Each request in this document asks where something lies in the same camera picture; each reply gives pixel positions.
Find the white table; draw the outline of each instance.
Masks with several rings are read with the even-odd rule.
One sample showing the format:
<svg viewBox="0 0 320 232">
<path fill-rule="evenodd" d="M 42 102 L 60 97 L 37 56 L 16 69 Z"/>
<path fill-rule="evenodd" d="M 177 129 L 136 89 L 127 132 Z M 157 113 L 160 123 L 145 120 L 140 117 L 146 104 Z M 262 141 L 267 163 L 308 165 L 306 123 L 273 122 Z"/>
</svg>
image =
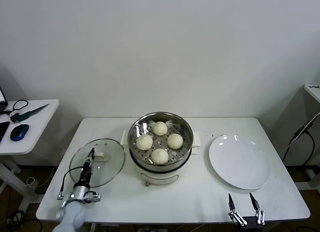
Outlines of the white table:
<svg viewBox="0 0 320 232">
<path fill-rule="evenodd" d="M 320 103 L 320 84 L 305 84 L 304 89 Z M 310 180 L 308 182 L 296 182 L 299 190 L 317 190 L 320 194 L 320 173 L 315 174 L 312 169 L 306 169 L 306 174 Z"/>
<path fill-rule="evenodd" d="M 193 131 L 199 132 L 201 147 L 191 155 L 180 178 L 169 185 L 145 187 L 135 165 L 126 152 L 125 164 L 118 176 L 96 191 L 101 202 L 87 206 L 87 222 L 96 223 L 218 223 L 230 222 L 228 193 L 242 216 L 255 214 L 249 192 L 265 210 L 266 220 L 303 219 L 310 211 L 281 162 L 263 128 L 255 118 L 189 118 Z M 121 140 L 134 118 L 84 119 L 55 173 L 36 212 L 38 219 L 55 220 L 61 205 L 57 195 L 64 173 L 75 152 L 98 138 Z M 242 190 L 228 185 L 214 172 L 208 162 L 211 141 L 222 134 L 244 135 L 266 151 L 271 165 L 268 183 L 257 190 Z M 65 181 L 65 193 L 73 182 Z"/>
<path fill-rule="evenodd" d="M 6 109 L 13 108 L 13 102 L 9 102 Z M 29 130 L 26 133 L 25 137 L 17 142 L 13 142 L 10 140 L 10 133 L 19 124 L 10 124 L 7 131 L 5 132 L 4 137 L 0 142 L 0 159 L 1 161 L 7 165 L 9 169 L 7 169 L 2 163 L 0 163 L 0 178 L 3 180 L 3 183 L 0 187 L 0 193 L 3 191 L 5 186 L 8 184 L 17 192 L 23 195 L 23 200 L 19 207 L 20 210 L 26 210 L 29 203 L 32 202 L 40 202 L 42 196 L 37 195 L 34 192 L 34 188 L 27 187 L 25 183 L 23 183 L 20 179 L 18 179 L 14 173 L 20 173 L 20 169 L 15 163 L 10 159 L 9 156 L 4 155 L 22 155 L 27 154 L 32 151 L 34 146 L 36 145 L 38 139 L 40 138 L 42 132 L 46 128 L 47 124 L 49 123 L 50 119 L 52 118 L 53 114 L 55 113 L 59 101 L 57 99 L 50 99 L 50 100 L 31 100 L 29 101 L 28 106 L 22 108 L 19 113 L 25 113 L 27 111 L 34 110 L 38 107 L 41 107 L 45 104 L 49 104 L 45 108 L 43 108 L 39 113 L 36 115 L 28 118 L 25 121 L 22 121 L 21 124 L 28 124 Z M 8 115 L 0 115 L 0 122 L 10 121 Z"/>
</svg>

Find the electric steamer pot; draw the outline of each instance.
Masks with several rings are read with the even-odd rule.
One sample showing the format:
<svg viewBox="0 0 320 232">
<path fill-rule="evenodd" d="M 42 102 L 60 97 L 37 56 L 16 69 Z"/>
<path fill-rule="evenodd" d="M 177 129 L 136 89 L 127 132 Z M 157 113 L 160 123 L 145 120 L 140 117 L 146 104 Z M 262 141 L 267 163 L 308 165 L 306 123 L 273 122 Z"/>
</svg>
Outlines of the electric steamer pot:
<svg viewBox="0 0 320 232">
<path fill-rule="evenodd" d="M 153 133 L 152 127 L 156 122 L 166 123 L 168 131 L 165 135 L 157 136 Z M 180 149 L 171 149 L 168 146 L 167 138 L 173 133 L 177 133 L 183 138 L 183 145 Z M 153 139 L 152 147 L 145 151 L 137 147 L 137 138 L 144 134 Z M 178 115 L 167 112 L 145 115 L 132 125 L 128 133 L 130 155 L 135 164 L 145 171 L 157 174 L 170 173 L 185 165 L 191 155 L 193 140 L 193 132 L 189 124 Z M 166 164 L 153 164 L 151 154 L 157 148 L 168 152 L 169 159 Z"/>
</svg>

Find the black cable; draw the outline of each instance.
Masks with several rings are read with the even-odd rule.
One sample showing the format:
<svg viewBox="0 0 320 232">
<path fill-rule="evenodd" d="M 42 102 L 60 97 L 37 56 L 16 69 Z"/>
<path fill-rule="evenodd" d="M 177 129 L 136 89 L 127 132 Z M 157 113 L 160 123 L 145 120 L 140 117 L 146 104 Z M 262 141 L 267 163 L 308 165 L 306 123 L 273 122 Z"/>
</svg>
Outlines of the black cable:
<svg viewBox="0 0 320 232">
<path fill-rule="evenodd" d="M 316 148 L 316 143 L 315 143 L 315 140 L 314 140 L 314 138 L 312 137 L 312 135 L 311 135 L 308 131 L 306 131 L 305 133 L 306 133 L 306 134 L 311 138 L 311 140 L 312 140 L 312 151 L 311 151 L 311 154 L 310 154 L 310 156 L 308 157 L 308 159 L 303 163 L 303 165 L 301 165 L 301 167 L 305 166 L 305 165 L 309 162 L 309 160 L 312 158 L 312 156 L 313 156 L 313 154 L 314 154 L 314 152 L 315 152 L 315 148 Z M 298 172 L 298 171 L 299 171 L 299 169 L 291 172 L 290 174 L 294 174 L 295 172 Z"/>
<path fill-rule="evenodd" d="M 6 217 L 5 217 L 4 222 L 7 222 L 7 219 L 9 216 L 10 201 L 11 201 L 11 187 L 9 186 L 9 199 L 8 199 L 8 205 L 7 205 L 7 209 L 6 209 Z"/>
<path fill-rule="evenodd" d="M 26 104 L 25 104 L 24 106 L 20 107 L 20 108 L 16 108 L 16 104 L 17 104 L 18 102 L 26 102 Z M 26 106 L 28 106 L 28 104 L 29 104 L 29 102 L 28 102 L 27 100 L 25 100 L 25 99 L 20 99 L 20 100 L 18 100 L 18 101 L 16 101 L 16 102 L 14 103 L 14 105 L 13 105 L 13 107 L 12 107 L 12 112 L 13 112 L 13 111 L 20 110 L 20 109 L 22 109 L 22 108 L 25 108 Z"/>
<path fill-rule="evenodd" d="M 38 220 L 38 219 L 28 219 L 28 220 L 26 220 L 24 223 L 27 223 L 27 222 L 30 222 L 30 221 L 37 221 L 37 222 L 40 224 L 40 230 L 39 230 L 39 232 L 41 232 L 41 230 L 42 230 L 42 223 L 41 223 L 41 221 Z"/>
<path fill-rule="evenodd" d="M 292 232 L 299 232 L 299 230 L 301 230 L 301 229 L 303 229 L 303 228 L 307 228 L 307 229 L 310 229 L 310 230 L 315 231 L 315 232 L 320 232 L 319 230 L 316 230 L 315 228 L 311 228 L 311 227 L 309 227 L 309 226 L 299 226 L 299 227 L 297 227 L 297 228 L 295 229 L 295 231 L 294 231 L 294 229 L 291 228 L 287 223 L 283 223 L 283 224 L 284 224 L 285 226 L 287 226 L 287 228 L 290 229 L 290 231 L 292 231 Z"/>
<path fill-rule="evenodd" d="M 296 228 L 295 232 L 298 232 L 302 228 L 307 228 L 307 229 L 310 229 L 312 231 L 319 232 L 319 230 L 316 230 L 315 228 L 311 228 L 309 226 L 299 226 L 298 228 Z"/>
<path fill-rule="evenodd" d="M 68 173 L 70 173 L 71 171 L 75 170 L 75 169 L 78 169 L 78 168 L 83 168 L 82 166 L 79 166 L 79 167 L 74 167 L 72 169 L 69 169 L 63 176 L 63 179 L 62 179 L 62 185 L 61 185 L 61 188 L 60 188 L 60 192 L 62 192 L 64 190 L 64 185 L 65 185 L 65 178 L 66 178 L 66 175 Z"/>
<path fill-rule="evenodd" d="M 15 232 L 15 231 L 18 231 L 25 223 L 30 221 L 37 221 L 40 224 L 39 232 L 41 232 L 42 230 L 41 221 L 38 219 L 26 220 L 26 214 L 22 210 L 15 211 L 10 215 L 8 219 L 9 219 L 9 223 L 5 227 L 1 228 L 0 230 L 6 228 L 9 232 Z"/>
<path fill-rule="evenodd" d="M 290 229 L 290 231 L 295 232 L 293 228 L 291 228 L 289 225 L 287 225 L 286 223 L 283 223 L 285 226 L 288 227 L 288 229 Z"/>
<path fill-rule="evenodd" d="M 316 148 L 316 143 L 315 143 L 315 140 L 314 140 L 314 138 L 312 137 L 312 135 L 311 135 L 308 131 L 306 131 L 305 133 L 306 133 L 306 134 L 311 138 L 311 140 L 312 140 L 312 152 L 311 152 L 309 158 L 303 163 L 302 166 L 305 166 L 305 165 L 309 162 L 309 160 L 311 159 L 312 155 L 314 154 L 315 148 Z"/>
<path fill-rule="evenodd" d="M 291 144 L 291 142 L 292 142 L 295 138 L 296 138 L 296 137 L 293 136 L 292 139 L 290 140 L 289 144 Z M 286 156 L 287 156 L 287 154 L 288 154 L 288 152 L 289 152 L 289 149 L 290 149 L 290 147 L 288 147 L 288 148 L 286 149 L 285 155 L 283 156 L 283 159 L 282 159 L 282 162 L 284 162 L 284 160 L 285 160 L 285 158 L 286 158 Z"/>
</svg>

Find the floor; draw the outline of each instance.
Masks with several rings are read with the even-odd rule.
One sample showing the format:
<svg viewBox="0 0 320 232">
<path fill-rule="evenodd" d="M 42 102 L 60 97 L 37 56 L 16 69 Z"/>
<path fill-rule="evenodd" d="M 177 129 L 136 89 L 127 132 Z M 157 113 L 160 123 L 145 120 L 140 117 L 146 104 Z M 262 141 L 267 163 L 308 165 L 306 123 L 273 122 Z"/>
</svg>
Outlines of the floor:
<svg viewBox="0 0 320 232">
<path fill-rule="evenodd" d="M 18 177 L 22 181 L 26 181 L 29 177 L 34 177 L 36 180 L 39 181 L 39 184 L 43 184 L 50 173 L 52 172 L 52 167 L 21 167 L 22 173 L 18 175 Z M 292 174 L 292 178 L 296 182 L 307 181 L 308 177 L 303 171 L 298 171 Z M 43 186 L 36 189 L 37 193 L 45 193 L 50 180 L 44 184 Z M 309 228 L 301 228 L 298 229 L 298 232 L 304 231 L 320 231 L 320 195 L 316 191 L 302 191 L 301 192 L 305 202 L 307 203 L 310 211 L 311 217 L 307 220 L 299 220 L 299 221 L 288 221 L 286 223 L 267 223 L 268 230 L 272 232 L 290 232 L 296 231 L 299 226 L 309 226 L 315 230 L 311 230 Z M 7 208 L 8 214 L 10 215 L 14 211 L 16 211 L 19 207 L 19 204 L 22 200 L 22 196 L 18 194 L 13 189 L 9 189 L 7 186 L 5 190 L 0 195 L 0 221 L 6 218 L 7 216 Z M 36 209 L 38 204 L 32 204 L 29 206 L 26 219 L 36 219 Z M 5 226 L 5 221 L 0 223 L 0 230 L 2 227 Z M 52 231 L 53 228 L 56 226 L 55 222 L 42 222 L 42 232 Z M 109 231 L 117 232 L 117 231 L 127 231 L 127 232 L 135 232 L 138 228 L 143 227 L 145 225 L 133 225 L 133 224 L 124 224 L 120 225 L 120 227 L 106 227 L 106 226 L 97 226 L 96 232 L 100 231 Z M 153 225 L 152 228 L 168 228 L 168 232 L 176 232 L 176 229 L 179 228 L 181 224 L 166 224 L 166 225 Z M 183 225 L 177 232 L 190 232 L 194 228 L 198 227 L 199 225 Z M 29 221 L 25 223 L 20 229 L 19 232 L 27 232 L 27 231 L 40 231 L 40 224 L 37 221 Z M 196 232 L 208 232 L 208 231 L 238 231 L 232 224 L 205 224 L 199 227 Z"/>
</svg>

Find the computer mouse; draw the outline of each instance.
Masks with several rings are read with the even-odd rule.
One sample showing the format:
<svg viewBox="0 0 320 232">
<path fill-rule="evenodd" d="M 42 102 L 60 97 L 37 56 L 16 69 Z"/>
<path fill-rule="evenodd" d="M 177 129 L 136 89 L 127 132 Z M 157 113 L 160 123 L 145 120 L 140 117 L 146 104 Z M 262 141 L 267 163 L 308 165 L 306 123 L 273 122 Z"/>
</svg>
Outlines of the computer mouse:
<svg viewBox="0 0 320 232">
<path fill-rule="evenodd" d="M 10 134 L 10 139 L 12 141 L 20 141 L 21 139 L 24 138 L 26 133 L 29 130 L 29 125 L 27 124 L 20 124 L 19 126 L 15 127 L 11 134 Z"/>
</svg>

